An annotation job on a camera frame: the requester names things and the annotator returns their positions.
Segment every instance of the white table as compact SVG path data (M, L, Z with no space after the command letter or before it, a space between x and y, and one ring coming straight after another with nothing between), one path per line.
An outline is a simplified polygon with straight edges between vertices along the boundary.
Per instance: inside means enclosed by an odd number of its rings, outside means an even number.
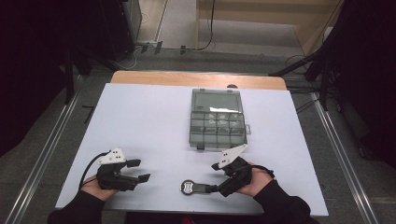
M78 154L65 180L57 208L76 195L89 161L101 152L122 148L127 160L142 160L124 168L123 175L151 174L134 191L116 194L107 209L144 212L259 214L261 207L248 196L219 193L186 196L179 191L186 179L220 184L227 176L214 171L220 153L198 151L189 145L191 93L200 87L106 84ZM311 207L312 216L327 216L315 170L288 91L239 90L246 124L246 161L275 171L279 185ZM95 163L87 177L96 174Z

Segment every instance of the sleeve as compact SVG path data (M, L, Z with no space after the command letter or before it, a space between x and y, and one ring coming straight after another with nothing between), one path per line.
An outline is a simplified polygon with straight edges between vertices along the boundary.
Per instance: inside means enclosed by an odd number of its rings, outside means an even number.
M62 210L53 211L49 214L48 224L100 224L104 206L104 201L80 190L73 201Z
M311 216L309 205L301 198L289 196L272 180L254 198L264 213L262 224L318 224Z

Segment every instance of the white tabletop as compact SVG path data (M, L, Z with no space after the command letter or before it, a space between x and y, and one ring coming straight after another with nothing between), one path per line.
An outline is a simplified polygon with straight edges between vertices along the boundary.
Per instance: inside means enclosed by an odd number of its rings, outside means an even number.
M78 182L96 155L120 147L127 160L140 159L139 167L122 169L123 175L151 174L133 191L119 192L107 209L179 213L259 214L251 198L234 193L186 196L180 184L218 185L227 176L214 171L219 151L190 147L192 89L200 87L106 84L78 154L66 178L57 208L66 206L78 191ZM312 216L327 216L317 176L288 91L239 90L246 124L248 149L241 155L275 171L279 185L303 198ZM94 163L86 177L96 174Z

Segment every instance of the gray carpet floor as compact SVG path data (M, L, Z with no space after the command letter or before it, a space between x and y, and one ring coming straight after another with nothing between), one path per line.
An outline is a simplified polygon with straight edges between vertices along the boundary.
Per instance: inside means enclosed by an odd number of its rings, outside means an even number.
M265 76L267 73L275 72L283 68L287 60L263 55L197 51L188 51L180 55L176 50L162 50L161 53L154 54L153 49L143 54L137 51L135 55L137 64L132 70L226 72L253 76ZM132 67L134 55L131 54L120 64ZM73 113L21 223L46 223L47 215L56 204L62 184L89 125L89 122L85 121L90 109L84 106L96 105L103 87L112 76L112 72L100 64L93 63L93 67L92 74L84 77ZM290 74L286 75L285 79L288 86L308 87L308 83L301 76ZM24 181L46 144L64 108L64 98L65 92L63 91L54 99L25 139L0 158L0 223L5 223ZM309 93L293 94L292 99L296 108L312 101ZM394 223L396 220L396 188L394 188L396 171L382 161L362 159L346 121L342 114L336 111L336 100L329 99L328 105L334 126L340 134L367 195L373 201L372 205L379 221ZM300 112L299 120L330 213L328 217L317 217L317 219L320 223L364 223L315 107L309 106ZM123 215L122 212L105 211L103 223L122 223Z

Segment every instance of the hand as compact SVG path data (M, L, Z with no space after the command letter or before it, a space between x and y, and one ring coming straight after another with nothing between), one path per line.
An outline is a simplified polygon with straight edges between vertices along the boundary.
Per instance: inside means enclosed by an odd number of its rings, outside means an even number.
M110 199L114 194L119 192L117 189L101 189L98 184L98 180L96 179L96 175L91 176L90 178L86 179L82 184L81 190L95 196L96 198L107 201Z
M248 196L254 197L258 194L269 182L271 182L273 178L268 175L264 170L260 170L257 168L253 168L251 170L251 181L250 184L245 185L237 192L246 194Z

